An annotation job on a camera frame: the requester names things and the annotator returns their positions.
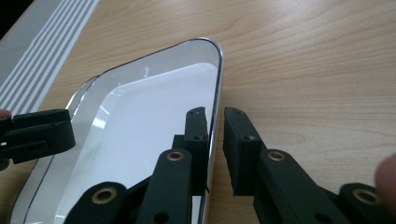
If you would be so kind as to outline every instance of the white tray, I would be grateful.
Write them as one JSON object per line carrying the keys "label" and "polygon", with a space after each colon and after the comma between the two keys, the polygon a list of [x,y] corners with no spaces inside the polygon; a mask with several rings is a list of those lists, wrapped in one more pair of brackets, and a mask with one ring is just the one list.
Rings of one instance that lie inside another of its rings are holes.
{"label": "white tray", "polygon": [[[77,144],[40,159],[11,223],[63,223],[90,187],[113,181],[130,188],[150,176],[158,156],[184,133],[186,112],[204,106],[215,149],[222,53],[198,38],[104,72],[81,86],[68,109]],[[206,219],[207,197],[193,197],[192,223]]]}

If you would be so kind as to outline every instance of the striped mat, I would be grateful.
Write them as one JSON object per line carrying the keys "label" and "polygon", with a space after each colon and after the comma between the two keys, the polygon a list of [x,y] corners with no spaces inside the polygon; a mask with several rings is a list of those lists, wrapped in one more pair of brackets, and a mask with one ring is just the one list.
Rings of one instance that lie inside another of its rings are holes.
{"label": "striped mat", "polygon": [[35,112],[99,0],[35,0],[0,45],[0,108]]}

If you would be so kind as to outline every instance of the metal tray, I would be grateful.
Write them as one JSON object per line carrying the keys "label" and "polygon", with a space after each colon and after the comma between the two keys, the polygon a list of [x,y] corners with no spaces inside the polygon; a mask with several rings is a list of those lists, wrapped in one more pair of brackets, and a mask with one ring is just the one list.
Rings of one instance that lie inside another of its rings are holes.
{"label": "metal tray", "polygon": [[[213,168],[222,52],[197,38],[123,64],[83,84],[68,109],[77,144],[40,159],[14,206],[11,223],[63,223],[82,193],[101,182],[130,188],[150,176],[185,114],[204,106]],[[193,198],[192,223],[206,219],[208,195]]]}

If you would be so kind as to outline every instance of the wood grain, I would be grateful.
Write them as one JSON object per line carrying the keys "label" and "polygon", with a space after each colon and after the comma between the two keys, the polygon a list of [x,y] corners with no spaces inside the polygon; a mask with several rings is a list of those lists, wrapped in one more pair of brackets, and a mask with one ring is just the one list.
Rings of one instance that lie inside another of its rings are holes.
{"label": "wood grain", "polygon": [[[396,2],[101,0],[41,109],[65,107],[90,77],[198,36],[219,42],[221,109],[247,112],[268,147],[288,151],[322,187],[373,185],[396,148]],[[258,223],[233,197],[220,114],[208,223]],[[31,166],[0,173],[0,223]]]}

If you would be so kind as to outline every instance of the wooden table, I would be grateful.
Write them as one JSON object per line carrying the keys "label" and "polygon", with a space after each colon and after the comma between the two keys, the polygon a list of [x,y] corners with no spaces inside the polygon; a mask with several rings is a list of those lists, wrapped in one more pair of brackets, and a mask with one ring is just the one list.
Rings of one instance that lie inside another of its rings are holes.
{"label": "wooden table", "polygon": [[[221,108],[247,112],[268,147],[288,151],[322,187],[373,185],[396,148],[395,1],[101,0],[41,109],[65,107],[90,77],[198,36],[219,42]],[[219,118],[209,223],[258,223],[234,197]],[[0,174],[0,223],[33,162]]]}

